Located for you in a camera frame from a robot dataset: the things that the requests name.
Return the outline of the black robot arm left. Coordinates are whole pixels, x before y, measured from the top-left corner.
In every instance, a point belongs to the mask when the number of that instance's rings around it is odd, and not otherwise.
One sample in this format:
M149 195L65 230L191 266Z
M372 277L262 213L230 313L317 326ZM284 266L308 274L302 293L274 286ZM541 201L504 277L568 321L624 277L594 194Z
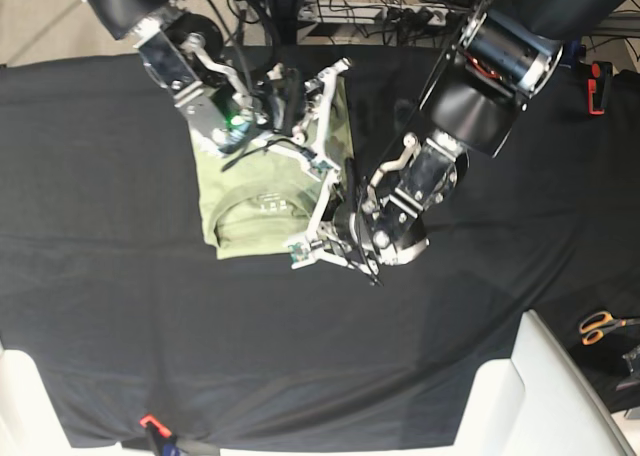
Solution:
M292 265L325 261L376 279L417 259L422 217L458 185L470 152L495 156L551 79L565 44L625 0L480 0L442 50L402 133L362 182L330 173L305 231L287 240Z

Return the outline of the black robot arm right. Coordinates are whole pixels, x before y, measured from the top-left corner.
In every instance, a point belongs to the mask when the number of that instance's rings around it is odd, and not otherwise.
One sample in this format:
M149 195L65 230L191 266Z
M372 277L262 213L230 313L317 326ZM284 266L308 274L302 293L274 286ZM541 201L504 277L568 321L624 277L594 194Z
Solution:
M179 0L84 0L116 40L135 48L154 82L165 89L206 150L230 169L259 151L299 162L317 181L335 184L342 157L331 147L331 113L342 58L309 80L270 58L250 67L239 44L236 63L223 59L234 42L222 22L178 6Z

